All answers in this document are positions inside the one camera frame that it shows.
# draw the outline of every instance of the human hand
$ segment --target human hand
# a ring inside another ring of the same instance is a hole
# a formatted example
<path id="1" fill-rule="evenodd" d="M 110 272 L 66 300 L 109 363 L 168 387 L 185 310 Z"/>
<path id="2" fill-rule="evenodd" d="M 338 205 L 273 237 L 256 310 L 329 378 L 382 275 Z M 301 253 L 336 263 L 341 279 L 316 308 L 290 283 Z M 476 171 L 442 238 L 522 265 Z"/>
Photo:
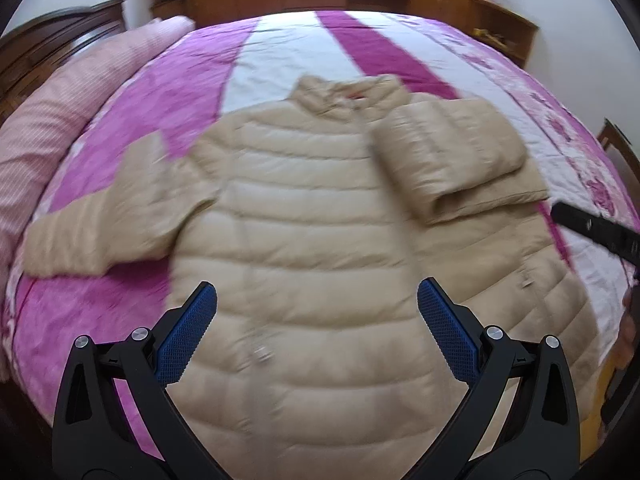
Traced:
<path id="1" fill-rule="evenodd" d="M 622 298 L 622 305 L 625 307 L 625 313 L 620 320 L 620 330 L 618 332 L 618 339 L 614 343 L 613 362 L 616 368 L 624 369 L 629 366 L 631 359 L 634 356 L 634 338 L 636 337 L 636 324 L 629 312 L 631 308 L 631 295 L 633 287 L 629 287 Z"/>

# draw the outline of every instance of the wooden headboard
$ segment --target wooden headboard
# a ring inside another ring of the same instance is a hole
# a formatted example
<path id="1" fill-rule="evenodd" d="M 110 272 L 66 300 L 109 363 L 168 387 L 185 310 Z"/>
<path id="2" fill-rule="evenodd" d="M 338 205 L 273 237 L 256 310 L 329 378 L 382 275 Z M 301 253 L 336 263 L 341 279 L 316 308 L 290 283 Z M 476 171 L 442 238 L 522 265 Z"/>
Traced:
<path id="1" fill-rule="evenodd" d="M 59 66 L 126 30 L 123 0 L 57 10 L 0 38 L 0 126 Z"/>

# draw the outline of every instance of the beige puffer jacket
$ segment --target beige puffer jacket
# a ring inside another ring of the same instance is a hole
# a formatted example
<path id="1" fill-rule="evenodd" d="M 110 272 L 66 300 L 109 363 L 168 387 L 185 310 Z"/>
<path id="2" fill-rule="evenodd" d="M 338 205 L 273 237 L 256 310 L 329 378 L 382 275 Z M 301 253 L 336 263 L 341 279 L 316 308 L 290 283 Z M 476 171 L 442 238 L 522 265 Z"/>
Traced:
<path id="1" fill-rule="evenodd" d="M 168 308 L 201 280 L 218 291 L 169 392 L 222 466 L 238 480 L 394 480 L 466 391 L 418 313 L 424 277 L 513 338 L 559 335 L 588 414 L 596 325 L 537 212 L 545 196 L 486 102 L 411 96 L 391 76 L 305 77 L 181 160 L 158 134 L 132 144 L 110 188 L 29 228 L 25 268 L 100 275 L 171 254 Z"/>

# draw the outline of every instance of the jacket sleeve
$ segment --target jacket sleeve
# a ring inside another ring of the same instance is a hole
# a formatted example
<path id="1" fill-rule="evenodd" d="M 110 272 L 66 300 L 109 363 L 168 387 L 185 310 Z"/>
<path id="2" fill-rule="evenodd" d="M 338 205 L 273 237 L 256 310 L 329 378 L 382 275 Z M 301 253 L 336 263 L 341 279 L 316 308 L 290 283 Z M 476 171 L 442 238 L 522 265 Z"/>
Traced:
<path id="1" fill-rule="evenodd" d="M 207 175 L 194 157 L 169 160 L 159 133 L 137 140 L 111 186 L 27 229 L 25 272 L 101 276 L 119 263 L 167 256 L 189 216 L 218 195 L 221 179 Z"/>

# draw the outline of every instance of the bed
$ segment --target bed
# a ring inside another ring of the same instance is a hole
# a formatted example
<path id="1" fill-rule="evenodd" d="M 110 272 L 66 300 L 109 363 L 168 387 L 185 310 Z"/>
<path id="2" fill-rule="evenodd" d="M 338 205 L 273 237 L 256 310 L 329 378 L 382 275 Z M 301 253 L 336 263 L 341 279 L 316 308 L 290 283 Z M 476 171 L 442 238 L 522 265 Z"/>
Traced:
<path id="1" fill-rule="evenodd" d="M 93 21 L 76 24 L 76 34 L 82 30 L 80 36 L 99 39 L 122 30 L 118 19 L 113 19 L 117 16 L 113 9 L 119 5 L 111 2 L 107 13 L 104 8 L 85 9 L 83 19 Z M 59 13 L 28 24 L 16 36 L 52 26 L 65 16 L 68 14 Z M 96 34 L 97 29 L 104 34 Z M 551 199 L 541 213 L 548 220 L 557 250 L 588 292 L 601 339 L 600 363 L 605 363 L 617 337 L 622 296 L 633 269 L 556 227 L 549 219 L 549 208 L 557 200 L 566 200 L 636 230 L 640 220 L 597 140 L 535 79 L 457 29 L 411 16 L 309 11 L 185 32 L 174 31 L 175 37 L 161 50 L 160 43 L 155 44 L 160 52 L 113 89 L 108 74 L 94 81 L 106 85 L 108 98 L 72 135 L 73 142 L 34 206 L 33 218 L 107 186 L 124 149 L 145 134 L 160 130 L 170 156 L 178 157 L 221 115 L 284 99 L 303 74 L 353 80 L 393 73 L 413 92 L 488 99 L 516 127 L 545 177 Z M 22 98 L 62 65 L 61 57 L 49 63 L 61 48 L 67 49 L 64 60 L 79 50 L 77 38 L 71 43 L 74 41 L 75 49 L 69 49 L 67 36 L 57 46 L 50 44 L 48 54 L 32 61 L 35 68 L 18 78 L 21 88 L 26 88 Z M 6 59 L 7 45 L 12 44 L 15 42 L 0 45 L 0 60 Z M 98 47 L 87 49 L 85 57 Z M 19 48 L 22 54 L 35 49 L 33 44 Z M 39 76 L 32 77 L 33 83 L 27 86 L 30 73 Z M 3 101 L 3 121 L 14 108 L 20 113 L 18 104 L 15 98 Z M 161 260 L 117 266 L 102 278 L 35 280 L 23 275 L 21 257 L 20 242 L 9 264 L 2 308 L 4 371 L 52 423 L 73 340 L 82 333 L 96 342 L 119 340 L 136 327 L 152 326 L 162 314 L 168 293 L 168 265 Z M 121 395 L 140 444 L 153 451 L 139 416 L 130 408 L 127 392 L 122 390 Z"/>

